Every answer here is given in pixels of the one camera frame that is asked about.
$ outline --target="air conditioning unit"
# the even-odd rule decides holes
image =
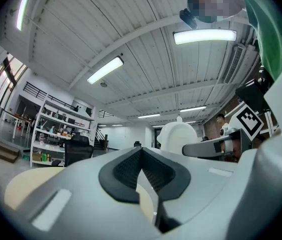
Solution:
[[[241,65],[231,81],[232,84],[240,84],[245,79],[256,61],[257,56],[258,52],[255,50],[255,47],[248,45]]]
[[[225,73],[224,83],[229,84],[235,77],[241,62],[245,56],[246,47],[243,44],[238,44],[234,47],[232,56],[229,60],[228,71]]]

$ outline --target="table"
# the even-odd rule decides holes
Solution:
[[[9,182],[5,189],[4,203],[11,209],[16,210],[32,191],[66,169],[64,167],[43,167],[26,170],[18,174]],[[136,192],[140,195],[140,208],[143,214],[152,223],[154,208],[150,195],[139,184],[136,186]]]
[[[0,120],[0,130],[1,130],[1,124],[2,124],[2,121],[3,121],[3,117],[4,117],[4,113],[7,114],[8,116],[16,119],[16,122],[15,122],[15,125],[14,125],[14,130],[13,130],[13,137],[12,139],[15,139],[15,136],[16,136],[16,130],[17,130],[17,125],[19,124],[19,121],[24,121],[24,122],[27,122],[27,129],[26,129],[26,134],[28,134],[30,132],[30,124],[31,122],[24,119],[24,118],[21,118],[21,117],[18,117],[18,116],[15,116],[14,114],[11,114],[10,112],[6,111],[3,109],[2,111],[2,115],[1,115],[1,120]]]

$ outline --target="beige tabletop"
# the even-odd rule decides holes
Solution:
[[[16,210],[28,195],[36,188],[47,182],[53,176],[57,175],[64,167],[45,167],[26,170],[15,176],[7,185],[4,193],[4,203],[10,208]],[[148,192],[139,184],[136,186],[136,192],[140,195],[140,208],[149,222],[152,222],[154,208],[151,197]]]

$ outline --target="black office chair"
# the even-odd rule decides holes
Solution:
[[[94,151],[94,147],[89,143],[89,138],[81,135],[74,135],[70,140],[66,140],[64,145],[64,167],[67,167],[75,162],[91,158]],[[52,166],[57,167],[60,163],[60,160],[54,160],[52,162]]]
[[[134,144],[133,144],[134,147],[141,147],[141,143],[140,141],[136,141]]]

